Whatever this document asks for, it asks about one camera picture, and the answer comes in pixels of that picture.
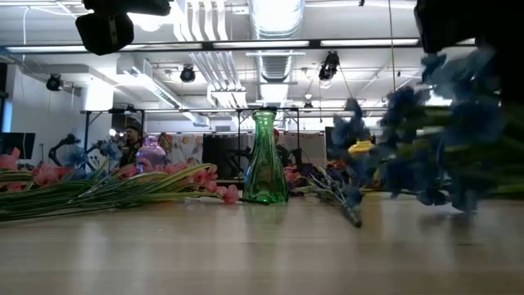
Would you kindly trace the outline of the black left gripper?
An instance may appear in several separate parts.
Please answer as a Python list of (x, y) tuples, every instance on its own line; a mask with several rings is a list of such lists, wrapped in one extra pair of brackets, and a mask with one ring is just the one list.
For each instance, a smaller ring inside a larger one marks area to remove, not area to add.
[(84, 47), (98, 56), (118, 52), (134, 39), (133, 22), (127, 14), (86, 14), (79, 16), (75, 25)]

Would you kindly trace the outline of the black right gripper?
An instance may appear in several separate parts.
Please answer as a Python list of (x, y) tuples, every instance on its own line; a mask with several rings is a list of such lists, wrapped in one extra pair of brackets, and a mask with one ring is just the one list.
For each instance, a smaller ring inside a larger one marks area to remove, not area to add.
[(492, 47), (502, 103), (524, 103), (524, 57), (510, 47), (524, 33), (524, 0), (417, 0), (413, 14), (427, 53), (467, 39)]

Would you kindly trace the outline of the purple glass vase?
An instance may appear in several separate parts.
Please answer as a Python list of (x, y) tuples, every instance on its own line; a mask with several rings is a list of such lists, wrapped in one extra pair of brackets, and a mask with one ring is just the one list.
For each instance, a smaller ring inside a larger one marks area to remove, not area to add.
[(141, 172), (153, 171), (157, 167), (164, 168), (166, 164), (165, 150), (159, 145), (155, 135), (145, 137), (144, 144), (138, 149), (137, 158)]

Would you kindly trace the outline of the yellow glass vase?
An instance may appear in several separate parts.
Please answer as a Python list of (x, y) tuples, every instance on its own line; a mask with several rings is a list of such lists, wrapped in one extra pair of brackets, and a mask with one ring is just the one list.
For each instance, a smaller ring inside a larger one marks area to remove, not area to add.
[(350, 183), (357, 188), (379, 188), (381, 157), (370, 140), (357, 141), (349, 148)]

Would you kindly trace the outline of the green glass vase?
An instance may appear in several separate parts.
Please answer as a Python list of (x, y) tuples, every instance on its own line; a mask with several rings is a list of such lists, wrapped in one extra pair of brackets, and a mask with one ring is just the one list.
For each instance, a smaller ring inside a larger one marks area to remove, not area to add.
[(255, 141), (242, 197), (285, 204), (289, 198), (287, 182), (273, 139), (276, 112), (257, 111), (252, 117), (255, 121)]

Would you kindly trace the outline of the person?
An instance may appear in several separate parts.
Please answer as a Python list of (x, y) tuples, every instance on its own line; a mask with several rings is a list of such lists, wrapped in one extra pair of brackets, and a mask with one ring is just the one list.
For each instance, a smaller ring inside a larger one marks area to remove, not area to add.
[(125, 129), (124, 145), (121, 148), (120, 167), (133, 164), (142, 145), (142, 130), (139, 123), (131, 123)]
[(274, 145), (278, 154), (278, 157), (283, 167), (290, 165), (290, 152), (279, 142), (280, 133), (277, 129), (273, 130)]

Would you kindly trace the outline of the white ceiling pipes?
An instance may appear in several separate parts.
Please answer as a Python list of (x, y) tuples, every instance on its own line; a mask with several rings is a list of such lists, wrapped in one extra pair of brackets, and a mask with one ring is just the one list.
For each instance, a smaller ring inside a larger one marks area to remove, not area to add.
[[(224, 0), (173, 0), (174, 35), (180, 42), (227, 41)], [(223, 108), (247, 106), (246, 89), (231, 52), (193, 52), (190, 58), (206, 80), (207, 99)]]

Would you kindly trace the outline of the black computer monitor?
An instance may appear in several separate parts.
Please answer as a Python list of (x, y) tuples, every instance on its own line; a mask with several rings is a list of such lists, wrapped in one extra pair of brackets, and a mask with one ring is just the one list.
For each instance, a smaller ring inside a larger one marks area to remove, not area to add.
[(12, 154), (17, 148), (21, 160), (31, 160), (35, 133), (0, 133), (0, 154)]

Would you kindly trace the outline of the white floral fabric panel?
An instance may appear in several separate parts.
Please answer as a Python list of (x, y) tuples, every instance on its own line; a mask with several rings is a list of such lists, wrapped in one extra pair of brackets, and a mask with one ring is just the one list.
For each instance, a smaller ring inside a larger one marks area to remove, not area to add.
[(168, 134), (167, 159), (170, 164), (186, 163), (189, 166), (202, 163), (203, 140), (201, 134)]

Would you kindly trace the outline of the black fabric panel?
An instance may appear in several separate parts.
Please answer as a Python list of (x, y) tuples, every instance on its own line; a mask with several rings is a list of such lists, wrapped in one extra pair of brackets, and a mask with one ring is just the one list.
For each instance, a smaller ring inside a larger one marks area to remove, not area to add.
[(233, 179), (244, 173), (242, 155), (237, 136), (208, 134), (203, 138), (202, 161), (217, 166), (220, 179)]

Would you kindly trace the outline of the pale patterned fabric panel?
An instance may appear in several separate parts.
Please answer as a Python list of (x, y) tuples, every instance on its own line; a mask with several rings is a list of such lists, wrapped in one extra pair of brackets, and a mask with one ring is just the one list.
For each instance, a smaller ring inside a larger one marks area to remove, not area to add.
[(301, 149), (301, 160), (316, 166), (325, 166), (327, 150), (323, 133), (285, 133), (282, 145), (289, 151)]

